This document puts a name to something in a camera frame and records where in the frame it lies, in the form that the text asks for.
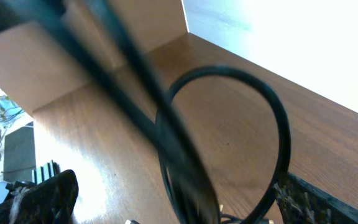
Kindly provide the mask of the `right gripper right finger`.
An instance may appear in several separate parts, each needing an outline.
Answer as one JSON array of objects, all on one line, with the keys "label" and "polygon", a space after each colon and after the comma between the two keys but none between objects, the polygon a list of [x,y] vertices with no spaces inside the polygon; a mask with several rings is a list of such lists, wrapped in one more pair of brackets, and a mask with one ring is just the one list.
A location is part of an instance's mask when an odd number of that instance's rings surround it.
[{"label": "right gripper right finger", "polygon": [[291,173],[273,188],[284,223],[358,224],[358,209]]}]

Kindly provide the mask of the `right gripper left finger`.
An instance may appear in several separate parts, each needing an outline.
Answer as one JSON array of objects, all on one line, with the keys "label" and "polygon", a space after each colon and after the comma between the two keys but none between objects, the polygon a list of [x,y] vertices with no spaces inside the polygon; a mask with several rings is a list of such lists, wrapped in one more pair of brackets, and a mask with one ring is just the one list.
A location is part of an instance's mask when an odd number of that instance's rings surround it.
[{"label": "right gripper left finger", "polygon": [[78,193],[75,173],[72,170],[64,170],[0,204],[0,224],[68,224]]}]

